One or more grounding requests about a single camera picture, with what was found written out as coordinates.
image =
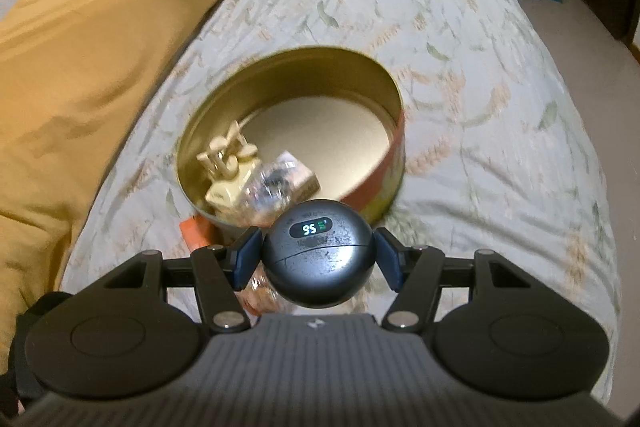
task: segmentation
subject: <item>yellow blanket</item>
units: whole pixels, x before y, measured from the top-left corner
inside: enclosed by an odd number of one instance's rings
[[[0,373],[162,71],[216,0],[19,0],[0,22]]]

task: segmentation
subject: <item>floral bedspread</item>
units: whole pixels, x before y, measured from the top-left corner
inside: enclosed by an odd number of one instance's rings
[[[401,89],[406,173],[383,224],[407,244],[450,255],[492,248],[593,315],[611,342],[594,395],[608,399],[620,281],[606,182],[554,61],[517,0],[223,0],[130,134],[62,289],[79,291],[146,248],[188,255],[178,223],[192,209],[174,158],[190,115],[244,65],[314,44],[370,55]],[[443,295],[439,314],[465,294]],[[393,297],[375,270],[353,299],[325,312],[380,318]],[[175,291],[172,302],[197,316],[193,293]]]

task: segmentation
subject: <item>round tin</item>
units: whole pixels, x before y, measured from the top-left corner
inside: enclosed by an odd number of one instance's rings
[[[289,151],[315,172],[313,198],[339,200],[369,223],[382,217],[404,171],[404,113],[393,78],[354,51],[306,47],[239,70],[200,105],[180,138],[177,174],[194,208],[237,237],[204,199],[210,182],[196,159],[237,120],[264,162]]]

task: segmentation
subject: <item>digital battery display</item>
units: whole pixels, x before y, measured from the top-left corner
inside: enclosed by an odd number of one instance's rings
[[[309,221],[301,221],[295,223],[289,229],[291,237],[300,238],[309,235],[316,235],[322,232],[328,232],[333,226],[333,222],[328,217],[320,217],[319,219],[311,219]]]

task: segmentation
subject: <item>round black pad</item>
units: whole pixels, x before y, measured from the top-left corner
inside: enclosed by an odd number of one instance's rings
[[[533,401],[590,391],[609,344],[589,315],[540,285],[492,291],[449,312],[434,349],[471,387]]]
[[[81,293],[38,320],[26,340],[27,363],[46,387],[89,399],[159,387],[199,349],[187,315],[136,289]]]

